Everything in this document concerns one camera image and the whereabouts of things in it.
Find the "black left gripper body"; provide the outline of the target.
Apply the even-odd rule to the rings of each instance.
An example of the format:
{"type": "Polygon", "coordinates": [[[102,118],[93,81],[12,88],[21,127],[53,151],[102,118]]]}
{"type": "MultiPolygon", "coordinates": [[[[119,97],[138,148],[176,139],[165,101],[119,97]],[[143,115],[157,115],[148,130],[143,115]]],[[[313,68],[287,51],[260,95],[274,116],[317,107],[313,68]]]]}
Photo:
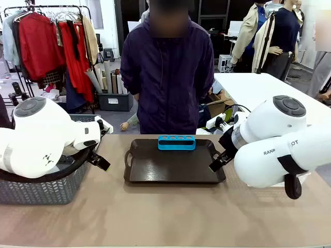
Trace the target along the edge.
{"type": "Polygon", "coordinates": [[[88,159],[94,151],[95,146],[86,147],[76,154],[76,159],[88,159]]]}

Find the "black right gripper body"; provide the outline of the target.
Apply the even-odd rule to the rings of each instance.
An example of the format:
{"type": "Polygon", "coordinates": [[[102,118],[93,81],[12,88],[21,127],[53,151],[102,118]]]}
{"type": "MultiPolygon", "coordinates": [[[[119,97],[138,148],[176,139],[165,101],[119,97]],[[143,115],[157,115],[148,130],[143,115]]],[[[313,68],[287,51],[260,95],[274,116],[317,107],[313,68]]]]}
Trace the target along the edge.
{"type": "Polygon", "coordinates": [[[233,127],[225,131],[222,137],[219,139],[219,144],[223,147],[227,155],[235,155],[237,153],[237,148],[232,142],[233,127]]]}

